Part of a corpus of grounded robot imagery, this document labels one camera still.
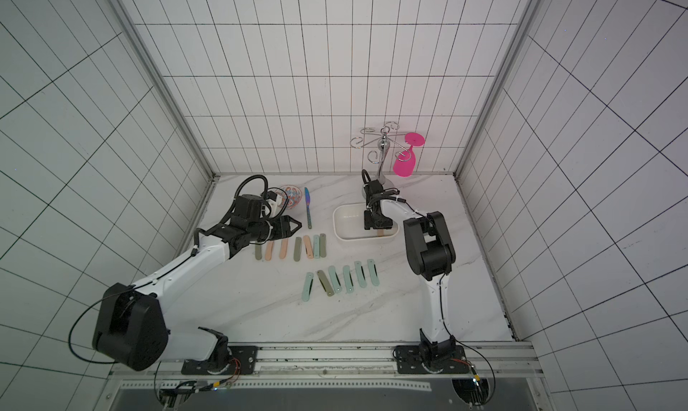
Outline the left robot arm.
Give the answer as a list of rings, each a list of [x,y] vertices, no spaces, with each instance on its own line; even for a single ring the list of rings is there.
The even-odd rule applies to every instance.
[[[179,296],[208,272],[251,245],[287,239],[301,228],[286,214],[288,193],[268,185],[266,176],[253,175],[243,183],[263,183],[258,194],[236,189],[234,200],[221,220],[193,232],[191,248],[150,276],[130,285],[116,283],[94,303],[98,318],[92,348],[107,357],[107,364],[123,364],[143,371],[181,341],[165,321],[165,313]]]

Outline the mint folding fruit knife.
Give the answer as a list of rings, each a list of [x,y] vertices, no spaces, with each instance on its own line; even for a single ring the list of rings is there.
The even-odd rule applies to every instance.
[[[380,286],[380,280],[376,269],[376,262],[373,259],[367,260],[368,272],[370,275],[370,282],[374,287]]]

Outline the hidden mint knife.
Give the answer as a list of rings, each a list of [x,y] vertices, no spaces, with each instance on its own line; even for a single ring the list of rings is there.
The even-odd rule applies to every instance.
[[[314,280],[315,280],[315,275],[313,272],[306,273],[304,286],[303,286],[303,290],[302,290],[302,295],[301,295],[303,302],[308,302],[310,300]]]

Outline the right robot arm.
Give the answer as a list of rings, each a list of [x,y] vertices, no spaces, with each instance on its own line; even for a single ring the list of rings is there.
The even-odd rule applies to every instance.
[[[412,208],[396,188],[385,188],[369,172],[361,172],[365,195],[364,228],[403,229],[406,258],[411,271],[419,276],[423,289],[423,325],[419,329],[419,355],[427,368],[452,357],[457,341],[447,327],[444,314],[444,280],[452,272],[456,251],[444,215]]]

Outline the olive folding fruit knife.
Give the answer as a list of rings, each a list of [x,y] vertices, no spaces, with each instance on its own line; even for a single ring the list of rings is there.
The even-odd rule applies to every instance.
[[[326,234],[319,235],[319,256],[325,258],[327,255],[327,239]]]

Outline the pink folding fruit knife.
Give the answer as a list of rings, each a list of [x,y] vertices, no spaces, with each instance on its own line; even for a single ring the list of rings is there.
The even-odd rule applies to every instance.
[[[306,250],[306,257],[308,259],[315,258],[314,247],[313,247],[311,237],[309,235],[305,235],[303,237],[303,242],[304,242],[304,246],[305,246],[305,250]]]

